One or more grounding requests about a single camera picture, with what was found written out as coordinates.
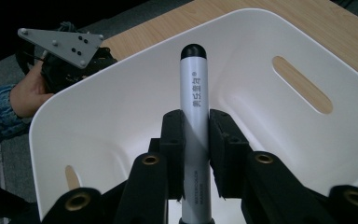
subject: wooden table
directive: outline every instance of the wooden table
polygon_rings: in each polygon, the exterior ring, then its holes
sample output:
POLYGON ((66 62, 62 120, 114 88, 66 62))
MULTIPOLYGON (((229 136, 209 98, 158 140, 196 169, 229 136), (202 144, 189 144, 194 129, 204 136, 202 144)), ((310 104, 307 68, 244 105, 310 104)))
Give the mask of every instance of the wooden table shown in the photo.
POLYGON ((247 7, 278 14, 358 72, 358 17, 329 0, 195 0, 112 36, 103 46, 120 61, 206 21, 247 7))

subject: hand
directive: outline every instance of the hand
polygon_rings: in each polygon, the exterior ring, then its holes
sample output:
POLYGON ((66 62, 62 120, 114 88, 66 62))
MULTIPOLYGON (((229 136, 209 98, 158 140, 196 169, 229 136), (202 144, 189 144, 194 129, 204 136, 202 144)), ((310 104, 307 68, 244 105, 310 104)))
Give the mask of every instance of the hand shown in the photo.
POLYGON ((10 92, 11 107, 21 118, 33 117, 39 107, 53 95, 46 91, 45 81, 40 74, 42 64, 42 61, 38 61, 10 92))

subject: brass insert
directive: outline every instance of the brass insert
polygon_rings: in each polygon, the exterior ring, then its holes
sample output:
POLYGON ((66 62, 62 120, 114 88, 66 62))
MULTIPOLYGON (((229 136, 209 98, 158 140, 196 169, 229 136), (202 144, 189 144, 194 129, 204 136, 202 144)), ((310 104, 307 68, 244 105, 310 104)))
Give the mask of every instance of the brass insert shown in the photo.
POLYGON ((269 163, 274 162, 274 159, 272 157, 270 157, 269 155, 266 155, 266 154, 258 154, 258 155, 255 156, 255 159, 258 162, 265 163, 265 164, 269 164, 269 163))
POLYGON ((146 156, 142 159, 145 165, 154 165, 159 162, 159 158, 156 156, 146 156))
POLYGON ((68 211, 74 212, 86 207, 90 201, 91 197, 87 192, 78 192, 66 201, 65 208, 68 211))

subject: black machine part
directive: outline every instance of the black machine part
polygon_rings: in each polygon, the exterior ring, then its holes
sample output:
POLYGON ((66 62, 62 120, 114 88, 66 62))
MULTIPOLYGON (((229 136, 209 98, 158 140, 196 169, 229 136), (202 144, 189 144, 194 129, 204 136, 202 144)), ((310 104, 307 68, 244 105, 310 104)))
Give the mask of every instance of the black machine part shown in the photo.
MULTIPOLYGON (((23 38, 29 38, 32 40, 34 37, 33 35, 28 35, 26 29, 19 30, 19 35, 23 38)), ((61 23, 61 26, 57 29, 57 36, 59 36, 60 32, 66 33, 77 33, 77 34, 84 34, 76 29, 76 27, 69 21, 64 21, 61 23)), ((68 59, 64 60, 64 58, 58 57, 56 54, 53 54, 46 50, 46 54, 43 58, 37 58, 34 56, 35 45, 37 43, 27 42, 24 44, 17 52, 16 52, 16 60, 18 65, 20 66, 22 72, 26 75, 30 71, 29 64, 34 65, 34 59, 38 59, 43 61, 42 65, 42 76, 46 80, 46 86, 48 92, 57 93, 62 91, 73 84, 85 79, 86 77, 90 77, 96 72, 114 64, 117 62, 111 52, 110 48, 101 48, 98 47, 95 49, 95 53, 92 55, 92 58, 87 62, 87 66, 79 67, 74 66, 73 63, 69 63, 68 59)), ((75 48, 72 48, 74 54, 81 54, 81 51, 75 48)))
MULTIPOLYGON (((183 117, 181 110, 164 115, 161 137, 151 138, 148 152, 136 158, 126 181, 104 194, 90 188, 68 191, 42 224, 167 224, 167 201, 183 197, 183 117)), ((357 187, 334 186, 326 197, 303 186, 277 156, 253 151, 228 113, 211 109, 209 122, 219 196, 241 199, 246 223, 358 224, 357 187)))

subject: oval cutout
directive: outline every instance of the oval cutout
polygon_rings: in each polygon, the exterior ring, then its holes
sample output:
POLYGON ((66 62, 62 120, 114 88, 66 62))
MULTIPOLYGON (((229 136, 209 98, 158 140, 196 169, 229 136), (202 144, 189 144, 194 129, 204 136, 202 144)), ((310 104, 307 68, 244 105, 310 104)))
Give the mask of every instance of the oval cutout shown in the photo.
POLYGON ((272 59, 272 65, 277 74, 306 99, 313 108, 323 114, 330 114, 333 111, 333 104, 330 99, 283 57, 275 56, 272 59))
POLYGON ((74 167, 67 165, 65 167, 66 182, 68 183, 69 190, 80 188, 80 180, 75 172, 74 167))

